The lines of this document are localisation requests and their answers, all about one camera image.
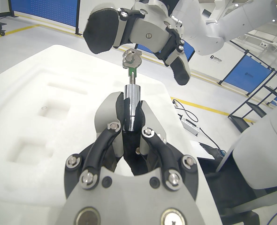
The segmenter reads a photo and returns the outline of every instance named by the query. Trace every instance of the metal key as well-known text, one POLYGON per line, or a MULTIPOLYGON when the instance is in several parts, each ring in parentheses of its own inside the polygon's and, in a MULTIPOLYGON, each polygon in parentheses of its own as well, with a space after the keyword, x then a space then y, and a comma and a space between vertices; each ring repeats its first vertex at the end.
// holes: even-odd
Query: metal key
POLYGON ((135 84, 136 69, 141 65, 141 51, 136 49, 128 49, 123 53, 123 68, 128 69, 130 76, 130 84, 135 84))

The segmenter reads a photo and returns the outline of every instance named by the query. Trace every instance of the white floor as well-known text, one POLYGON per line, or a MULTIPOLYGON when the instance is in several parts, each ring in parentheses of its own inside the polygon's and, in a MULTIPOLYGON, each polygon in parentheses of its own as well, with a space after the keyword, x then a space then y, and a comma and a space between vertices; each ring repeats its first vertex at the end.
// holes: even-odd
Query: white floor
MULTIPOLYGON (((7 23, 7 25, 3 26, 3 29, 7 32, 36 24, 27 22, 21 18, 11 17, 1 19, 0 22, 7 23)), ((82 37, 62 33, 55 29, 34 27, 0 37, 0 73, 54 44, 64 45, 94 55, 89 50, 82 37)), ((122 51, 112 49, 96 56, 117 65, 121 65, 122 51)), ((137 72, 164 83, 171 97, 223 112, 231 113, 246 100, 245 97, 237 93, 233 93, 194 77, 191 78, 186 86, 179 86, 173 78, 171 69, 150 61, 143 60, 137 72)), ((194 106, 184 106, 198 117, 198 125, 220 146, 221 149, 227 151, 232 143, 239 137, 240 132, 227 116, 194 106)), ((266 112, 271 110, 265 106, 262 108, 266 112)), ((241 116, 247 111, 248 107, 244 107, 236 115, 241 116)), ((181 110, 175 110, 175 112, 184 114, 181 110)), ((256 114, 250 114, 247 118, 256 121, 259 117, 256 114)), ((195 137, 195 140, 215 147, 203 133, 199 133, 199 135, 195 137)), ((259 214, 263 222, 262 224, 266 224, 276 211, 277 205, 260 209, 259 214)))

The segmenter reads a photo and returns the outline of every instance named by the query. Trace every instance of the power adapter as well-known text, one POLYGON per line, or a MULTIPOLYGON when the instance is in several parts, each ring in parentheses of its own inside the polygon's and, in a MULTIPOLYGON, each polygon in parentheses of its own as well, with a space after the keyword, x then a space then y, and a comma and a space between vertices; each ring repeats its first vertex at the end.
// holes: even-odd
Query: power adapter
POLYGON ((193 133, 195 136, 198 136, 198 133, 200 132, 200 127, 189 121, 188 119, 184 118, 182 115, 179 114, 179 116, 183 127, 189 132, 193 133))

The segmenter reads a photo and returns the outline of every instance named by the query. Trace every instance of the robotic arm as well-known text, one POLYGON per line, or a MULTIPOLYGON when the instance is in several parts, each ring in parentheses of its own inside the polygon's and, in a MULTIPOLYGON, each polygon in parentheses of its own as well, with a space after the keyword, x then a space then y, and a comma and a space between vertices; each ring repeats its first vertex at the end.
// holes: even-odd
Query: robotic arm
POLYGON ((179 85, 190 79, 184 41, 197 54, 208 55, 224 42, 277 19, 277 0, 251 0, 218 22, 201 19, 198 0, 133 1, 132 9, 110 3, 94 8, 83 33, 88 47, 98 54, 126 43, 141 44, 171 66, 179 85))

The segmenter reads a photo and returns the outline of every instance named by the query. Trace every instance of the power cable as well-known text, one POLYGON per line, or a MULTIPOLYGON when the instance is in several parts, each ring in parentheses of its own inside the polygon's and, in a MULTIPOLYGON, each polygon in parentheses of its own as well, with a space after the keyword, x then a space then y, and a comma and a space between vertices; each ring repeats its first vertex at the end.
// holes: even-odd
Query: power cable
POLYGON ((184 106, 183 106, 178 100, 173 99, 173 104, 175 104, 175 102, 178 102, 178 104, 179 104, 180 106, 182 106, 182 108, 183 108, 183 109, 181 109, 181 108, 179 108, 179 107, 175 107, 176 109, 184 110, 185 113, 187 114, 187 116, 188 116, 192 121, 194 121, 194 122, 196 122, 196 123, 199 122, 199 119, 197 118, 197 116, 196 116, 195 114, 193 114, 192 112, 186 110, 186 109, 184 108, 184 106), (192 119, 192 118, 188 115, 188 112, 191 113, 191 114, 196 118, 196 120, 192 119))
POLYGON ((275 215, 272 216, 272 218, 269 220, 269 222, 267 223, 267 225, 269 225, 271 223, 271 221, 275 218, 275 216, 277 216, 277 213, 275 215))
MULTIPOLYGON (((183 106, 178 100, 173 99, 173 104, 175 104, 175 102, 178 102, 178 103, 180 104, 180 106, 183 107, 183 109, 181 109, 181 108, 179 108, 179 107, 175 107, 176 109, 184 110, 185 113, 187 114, 187 116, 188 116, 192 121, 194 121, 194 122, 196 122, 196 123, 199 122, 199 119, 198 119, 198 117, 197 117, 195 114, 193 114, 193 113, 190 112, 189 110, 186 110, 186 109, 184 108, 184 106, 183 106), (196 120, 192 119, 192 118, 188 115, 187 112, 189 112, 189 113, 191 113, 192 115, 194 115, 194 117, 196 118, 196 120)), ((212 140, 212 139, 201 129, 201 127, 200 127, 200 131, 202 131, 202 132, 204 133, 204 135, 207 136, 207 137, 218 147, 218 149, 220 149, 220 147, 215 143, 215 141, 212 140)))
POLYGON ((214 140, 212 140, 200 127, 200 131, 202 131, 204 133, 205 136, 207 136, 217 147, 218 149, 220 149, 220 147, 214 142, 214 140))

